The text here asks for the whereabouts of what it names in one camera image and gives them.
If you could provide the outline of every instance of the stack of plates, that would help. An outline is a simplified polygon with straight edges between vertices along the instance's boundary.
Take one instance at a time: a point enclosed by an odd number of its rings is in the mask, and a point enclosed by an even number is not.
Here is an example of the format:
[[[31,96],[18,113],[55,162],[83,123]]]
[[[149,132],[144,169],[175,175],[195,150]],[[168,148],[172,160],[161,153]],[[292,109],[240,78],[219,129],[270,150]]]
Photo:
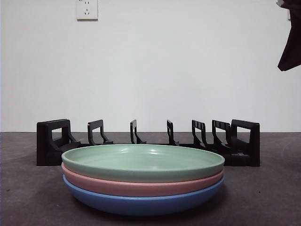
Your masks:
[[[62,155],[63,179],[75,198],[109,213],[175,213],[209,200],[224,181],[224,158],[167,145],[100,145]]]

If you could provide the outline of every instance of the dish rack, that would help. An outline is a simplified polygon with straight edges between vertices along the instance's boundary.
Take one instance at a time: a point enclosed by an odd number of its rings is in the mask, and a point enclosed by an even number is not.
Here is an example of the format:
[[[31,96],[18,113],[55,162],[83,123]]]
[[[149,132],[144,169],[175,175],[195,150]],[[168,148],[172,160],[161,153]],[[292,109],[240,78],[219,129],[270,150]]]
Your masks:
[[[206,140],[205,123],[192,120],[191,130],[193,136],[192,144],[182,144],[174,139],[174,125],[167,120],[167,144],[183,146],[196,149],[207,150],[217,153],[225,158],[225,165],[228,166],[260,166],[260,125],[256,122],[242,121],[233,119],[231,124],[227,122],[212,120],[213,143],[209,144]],[[250,130],[249,142],[243,141],[237,136],[237,128]],[[96,143],[93,139],[93,130],[100,128],[100,137],[103,142]],[[216,128],[222,129],[226,134],[226,142],[222,142],[216,134]],[[53,139],[52,131],[62,129],[62,136]],[[197,137],[196,129],[200,130],[200,139]],[[103,120],[91,121],[87,124],[89,143],[84,144],[77,141],[71,134],[70,120],[58,119],[37,123],[37,166],[57,166],[62,164],[62,153],[79,147],[93,145],[112,145],[103,130]],[[130,122],[130,138],[132,144],[148,144],[138,136],[137,120]]]

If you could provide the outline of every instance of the wall socket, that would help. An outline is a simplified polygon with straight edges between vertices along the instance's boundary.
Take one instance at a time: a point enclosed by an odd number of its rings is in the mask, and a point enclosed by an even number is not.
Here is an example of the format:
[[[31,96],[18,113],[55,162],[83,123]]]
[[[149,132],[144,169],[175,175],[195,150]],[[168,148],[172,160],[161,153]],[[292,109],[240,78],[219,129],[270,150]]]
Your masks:
[[[98,20],[98,0],[77,0],[77,20]]]

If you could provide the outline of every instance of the dark countertop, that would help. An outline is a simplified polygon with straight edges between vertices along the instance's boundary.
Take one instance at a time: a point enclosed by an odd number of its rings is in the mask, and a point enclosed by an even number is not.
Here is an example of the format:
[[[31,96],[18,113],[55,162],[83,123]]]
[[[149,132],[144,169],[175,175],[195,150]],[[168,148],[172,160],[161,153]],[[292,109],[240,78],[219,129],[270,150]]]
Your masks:
[[[72,134],[87,142],[86,133]],[[106,134],[115,143],[129,143],[129,133]],[[165,133],[140,135],[149,143],[167,142]],[[175,139],[189,143],[192,135],[175,133]],[[2,225],[301,225],[301,133],[261,133],[260,167],[226,166],[224,185],[214,198],[160,217],[94,210],[72,197],[60,166],[35,164],[36,133],[1,133]]]

